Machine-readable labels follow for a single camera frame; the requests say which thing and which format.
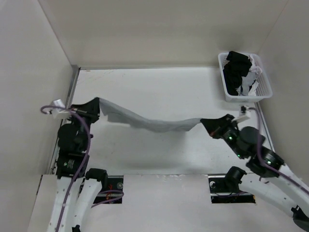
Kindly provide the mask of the grey tank top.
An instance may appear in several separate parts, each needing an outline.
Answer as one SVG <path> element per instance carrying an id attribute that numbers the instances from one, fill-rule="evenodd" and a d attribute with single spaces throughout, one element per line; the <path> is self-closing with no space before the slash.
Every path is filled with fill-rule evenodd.
<path id="1" fill-rule="evenodd" d="M 147 119 L 103 98 L 99 98 L 99 106 L 104 116 L 111 123 L 128 124 L 136 129 L 145 129 L 157 133 L 169 131 L 187 132 L 201 121 L 201 118 L 190 118 L 179 121 Z"/>

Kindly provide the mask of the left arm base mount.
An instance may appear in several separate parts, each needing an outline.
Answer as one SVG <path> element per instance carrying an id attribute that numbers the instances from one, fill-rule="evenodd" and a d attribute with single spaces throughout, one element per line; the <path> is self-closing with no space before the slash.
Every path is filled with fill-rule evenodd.
<path id="1" fill-rule="evenodd" d="M 107 184 L 105 184 L 105 186 L 96 196 L 94 204 L 101 202 L 104 202 L 104 204 L 121 204 L 123 187 L 123 176 L 109 176 L 107 179 Z"/>

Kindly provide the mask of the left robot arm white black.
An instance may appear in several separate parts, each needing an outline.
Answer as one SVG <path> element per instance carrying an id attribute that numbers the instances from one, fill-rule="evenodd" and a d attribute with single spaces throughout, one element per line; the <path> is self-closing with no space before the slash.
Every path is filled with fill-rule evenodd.
<path id="1" fill-rule="evenodd" d="M 66 108 L 53 101 L 50 114 L 67 119 L 57 132 L 56 198 L 47 227 L 49 232 L 81 232 L 98 193 L 108 188 L 106 170 L 87 169 L 91 124 L 100 116 L 99 98 Z"/>

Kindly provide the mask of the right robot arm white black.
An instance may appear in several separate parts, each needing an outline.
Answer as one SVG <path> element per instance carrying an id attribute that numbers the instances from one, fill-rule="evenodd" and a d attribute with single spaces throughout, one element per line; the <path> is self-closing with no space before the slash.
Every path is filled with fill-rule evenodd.
<path id="1" fill-rule="evenodd" d="M 246 192 L 272 204 L 290 216 L 296 226 L 309 230 L 309 188 L 294 175 L 285 161 L 263 146 L 260 128 L 238 128 L 241 118 L 225 115 L 201 119 L 213 139 L 222 139 L 239 159 L 248 160 L 249 171 L 232 166 L 220 183 L 210 182 L 213 190 L 225 188 L 231 194 Z"/>

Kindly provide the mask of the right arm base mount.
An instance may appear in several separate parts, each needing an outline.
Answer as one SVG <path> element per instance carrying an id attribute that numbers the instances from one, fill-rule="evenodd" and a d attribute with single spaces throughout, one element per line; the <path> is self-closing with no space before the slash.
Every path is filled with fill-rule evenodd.
<path id="1" fill-rule="evenodd" d="M 225 183 L 224 175 L 209 175 L 209 189 L 211 203 L 256 203 L 255 196 L 241 190 L 236 192 L 229 190 Z"/>

